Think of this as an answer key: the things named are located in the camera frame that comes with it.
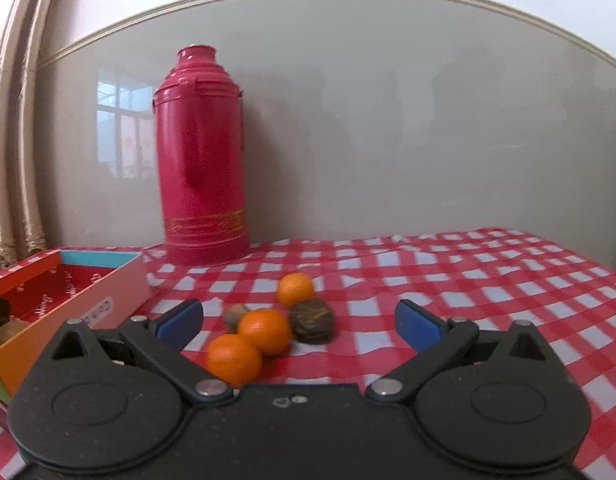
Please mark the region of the small brown water chestnut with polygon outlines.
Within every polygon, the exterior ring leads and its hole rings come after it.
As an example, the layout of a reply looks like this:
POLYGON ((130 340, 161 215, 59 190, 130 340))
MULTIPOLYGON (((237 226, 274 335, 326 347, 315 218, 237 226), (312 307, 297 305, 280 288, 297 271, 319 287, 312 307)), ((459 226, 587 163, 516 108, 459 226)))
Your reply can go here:
POLYGON ((223 309, 222 322, 225 330, 228 333, 234 334, 237 332, 238 323, 243 316, 249 312, 249 309, 244 304, 232 304, 223 309))

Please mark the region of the orange mandarin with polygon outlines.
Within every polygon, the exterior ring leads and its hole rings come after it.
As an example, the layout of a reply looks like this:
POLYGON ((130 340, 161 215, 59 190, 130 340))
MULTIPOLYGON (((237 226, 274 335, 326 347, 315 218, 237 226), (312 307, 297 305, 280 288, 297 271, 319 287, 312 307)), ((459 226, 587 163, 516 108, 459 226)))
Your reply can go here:
POLYGON ((274 309, 248 311, 237 323, 237 332, 263 356, 280 356, 291 346, 291 324, 274 309))
POLYGON ((280 279, 276 287, 276 299, 284 307, 313 299, 315 296, 313 281, 309 275, 294 272, 280 279))
POLYGON ((253 382, 260 373, 261 365, 259 350, 238 334, 223 334, 214 339, 207 349, 206 370, 233 388, 253 382))

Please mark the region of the upper middle orange mandarin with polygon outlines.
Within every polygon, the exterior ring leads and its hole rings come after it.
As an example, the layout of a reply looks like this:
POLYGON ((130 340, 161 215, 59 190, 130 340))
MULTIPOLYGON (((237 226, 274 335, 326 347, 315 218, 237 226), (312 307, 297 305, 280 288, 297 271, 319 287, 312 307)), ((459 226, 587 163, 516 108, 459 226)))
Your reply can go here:
POLYGON ((291 346, 291 324, 274 309, 248 311, 237 323, 237 332, 263 356, 280 356, 291 346))

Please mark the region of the colourful cardboard box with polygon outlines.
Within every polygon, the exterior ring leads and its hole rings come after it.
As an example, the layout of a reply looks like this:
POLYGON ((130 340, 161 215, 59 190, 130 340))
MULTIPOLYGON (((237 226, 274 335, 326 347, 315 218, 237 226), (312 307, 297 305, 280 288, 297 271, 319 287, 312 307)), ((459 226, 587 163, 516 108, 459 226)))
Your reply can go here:
POLYGON ((151 297, 140 252, 51 249, 0 271, 0 299, 23 329, 0 344, 0 401, 9 402, 69 318, 114 328, 151 297))

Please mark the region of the far dark water chestnut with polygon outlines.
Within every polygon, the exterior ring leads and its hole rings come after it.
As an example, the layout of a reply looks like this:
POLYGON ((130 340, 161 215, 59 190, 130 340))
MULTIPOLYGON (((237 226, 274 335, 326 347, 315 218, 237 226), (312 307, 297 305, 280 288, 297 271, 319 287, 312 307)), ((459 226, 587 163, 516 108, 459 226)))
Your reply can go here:
POLYGON ((332 339, 335 330, 334 312, 319 298, 290 307, 288 321, 295 339, 303 344, 325 344, 332 339))

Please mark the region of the farthest orange mandarin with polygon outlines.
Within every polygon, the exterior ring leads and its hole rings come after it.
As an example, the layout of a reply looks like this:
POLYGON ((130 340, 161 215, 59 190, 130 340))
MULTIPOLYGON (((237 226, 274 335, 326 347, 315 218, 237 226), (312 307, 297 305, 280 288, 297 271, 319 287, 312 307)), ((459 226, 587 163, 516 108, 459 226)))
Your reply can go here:
POLYGON ((276 299, 284 307, 313 299, 315 296, 313 281, 309 275, 294 272, 280 279, 276 287, 276 299))

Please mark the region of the red checkered tablecloth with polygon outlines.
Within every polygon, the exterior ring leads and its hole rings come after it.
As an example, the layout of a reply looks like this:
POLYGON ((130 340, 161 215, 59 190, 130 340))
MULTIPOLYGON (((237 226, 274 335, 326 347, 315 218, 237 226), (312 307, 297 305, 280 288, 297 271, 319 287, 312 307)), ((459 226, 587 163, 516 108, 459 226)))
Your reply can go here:
POLYGON ((203 301, 206 320, 186 347, 204 360, 230 304, 268 308, 279 279, 312 278, 336 315, 325 346, 297 344, 269 362, 267 382, 355 382, 367 385, 411 352, 393 328, 401 298, 440 316, 463 315, 485 330, 517 320, 536 324, 590 400, 592 427, 577 462, 592 479, 616 479, 616 272, 531 234, 481 229, 344 242, 280 240, 245 259, 216 266, 175 266, 163 248, 145 249, 157 315, 179 301, 203 301))

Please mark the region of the large brown kiwi fruit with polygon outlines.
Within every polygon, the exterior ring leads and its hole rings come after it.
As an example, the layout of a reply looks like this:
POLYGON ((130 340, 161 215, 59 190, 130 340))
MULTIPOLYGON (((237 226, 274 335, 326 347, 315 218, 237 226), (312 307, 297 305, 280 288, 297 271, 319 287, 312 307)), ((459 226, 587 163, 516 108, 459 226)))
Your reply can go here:
POLYGON ((0 346, 17 336, 27 326, 27 322, 19 320, 18 318, 13 318, 11 321, 0 326, 0 346))

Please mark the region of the beige curtain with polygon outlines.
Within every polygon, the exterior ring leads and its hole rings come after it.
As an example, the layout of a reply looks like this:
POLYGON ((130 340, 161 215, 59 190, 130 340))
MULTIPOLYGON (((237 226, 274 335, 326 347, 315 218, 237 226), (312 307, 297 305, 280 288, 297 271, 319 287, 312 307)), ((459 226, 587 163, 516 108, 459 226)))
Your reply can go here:
POLYGON ((52 0, 0 0, 0 270, 46 248, 34 162, 39 56, 52 0))

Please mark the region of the red thermos flask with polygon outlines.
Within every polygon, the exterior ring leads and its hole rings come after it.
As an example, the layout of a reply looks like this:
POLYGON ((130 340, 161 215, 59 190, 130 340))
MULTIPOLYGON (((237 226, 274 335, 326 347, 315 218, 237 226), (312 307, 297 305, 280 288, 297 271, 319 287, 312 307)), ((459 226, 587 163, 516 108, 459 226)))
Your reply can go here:
POLYGON ((212 266, 249 251, 243 174, 243 93, 216 49, 189 46, 153 96, 168 258, 212 266))

